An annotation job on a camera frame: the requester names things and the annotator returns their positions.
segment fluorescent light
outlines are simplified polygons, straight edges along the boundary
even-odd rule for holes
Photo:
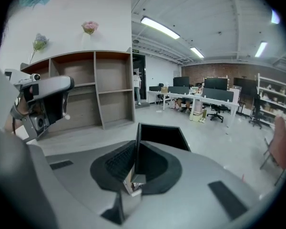
[[[174,39],[178,39],[180,37],[177,33],[173,32],[171,29],[165,27],[164,25],[162,25],[156,21],[153,21],[152,19],[150,19],[146,16],[144,16],[141,19],[141,23],[148,25],[150,27],[153,27],[159,31],[162,31],[163,33],[165,33],[166,35],[169,35],[170,37],[173,37]]]
[[[191,50],[196,53],[199,58],[204,58],[204,56],[196,48],[191,48]]]
[[[258,48],[257,53],[255,55],[256,58],[261,56],[261,54],[264,51],[266,46],[267,46],[267,42],[261,42],[261,45],[259,45],[259,48]]]
[[[274,10],[272,10],[271,23],[278,24],[279,22],[280,22],[280,17]]]

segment ceiling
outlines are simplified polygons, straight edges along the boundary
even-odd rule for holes
[[[143,16],[164,24],[180,38],[141,24]],[[282,24],[271,23],[271,16],[263,0],[132,0],[132,35],[139,41],[133,48],[178,65],[238,62],[286,71],[286,34]],[[255,58],[261,41],[268,45]]]

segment office desk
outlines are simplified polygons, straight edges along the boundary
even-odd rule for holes
[[[154,92],[154,91],[147,91],[147,101],[149,98],[149,94],[162,94],[161,92]],[[167,93],[164,94],[165,96],[170,96],[170,97],[175,97],[175,98],[190,98],[193,100],[193,106],[190,114],[190,120],[193,120],[193,115],[194,115],[194,108],[195,108],[195,100],[200,100],[203,103],[207,104],[216,104],[216,105],[222,105],[224,104],[225,106],[231,107],[231,117],[230,121],[227,121],[227,127],[231,127],[233,124],[233,121],[235,119],[235,114],[237,111],[237,108],[239,107],[239,104],[233,103],[233,102],[226,102],[222,100],[217,100],[217,99],[212,99],[212,98],[207,98],[207,97],[201,97],[201,96],[196,96],[196,95],[184,95],[184,94],[173,94],[173,93]]]

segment pink chair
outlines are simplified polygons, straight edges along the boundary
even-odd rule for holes
[[[264,153],[264,155],[267,152],[269,152],[269,155],[261,165],[260,169],[263,168],[269,157],[272,156],[284,172],[286,169],[286,124],[284,119],[280,116],[276,116],[275,118],[275,133],[271,143],[269,144],[268,150]],[[275,185],[281,178],[283,172],[276,181]]]

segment floor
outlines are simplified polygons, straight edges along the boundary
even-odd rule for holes
[[[248,183],[261,197],[274,188],[281,169],[272,161],[259,170],[266,151],[265,136],[272,130],[264,125],[253,127],[244,116],[236,115],[230,134],[226,134],[225,123],[230,118],[224,116],[224,123],[216,119],[205,123],[189,120],[189,114],[152,104],[136,109],[136,123],[120,128],[102,130],[100,127],[81,128],[38,141],[46,156],[78,152],[132,140],[136,137],[139,122],[155,125],[179,126],[193,153],[207,156]]]

